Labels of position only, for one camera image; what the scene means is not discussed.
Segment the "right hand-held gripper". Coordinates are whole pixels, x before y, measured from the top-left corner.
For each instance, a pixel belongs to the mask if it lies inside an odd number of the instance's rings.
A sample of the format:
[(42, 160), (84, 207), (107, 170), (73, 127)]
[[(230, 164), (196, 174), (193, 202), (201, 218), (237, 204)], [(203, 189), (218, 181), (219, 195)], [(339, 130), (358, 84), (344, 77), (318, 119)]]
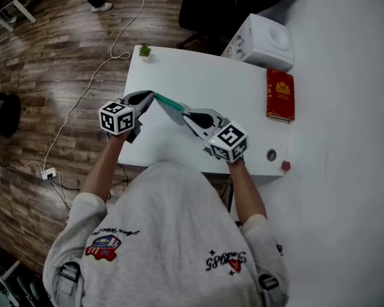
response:
[(229, 163), (240, 159), (248, 148), (248, 134), (237, 122), (227, 124), (227, 118), (213, 109), (190, 109), (182, 115), (192, 133), (208, 139), (209, 153)]

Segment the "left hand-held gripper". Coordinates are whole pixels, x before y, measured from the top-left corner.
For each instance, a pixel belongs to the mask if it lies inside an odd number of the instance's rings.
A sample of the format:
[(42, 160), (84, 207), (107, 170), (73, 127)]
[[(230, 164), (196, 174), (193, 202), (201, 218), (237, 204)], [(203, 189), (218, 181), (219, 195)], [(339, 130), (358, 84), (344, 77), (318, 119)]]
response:
[(114, 136), (126, 133), (126, 141), (133, 143), (141, 132), (140, 116), (154, 99), (154, 91), (143, 90), (129, 93), (121, 100), (109, 101), (99, 109), (101, 129)]

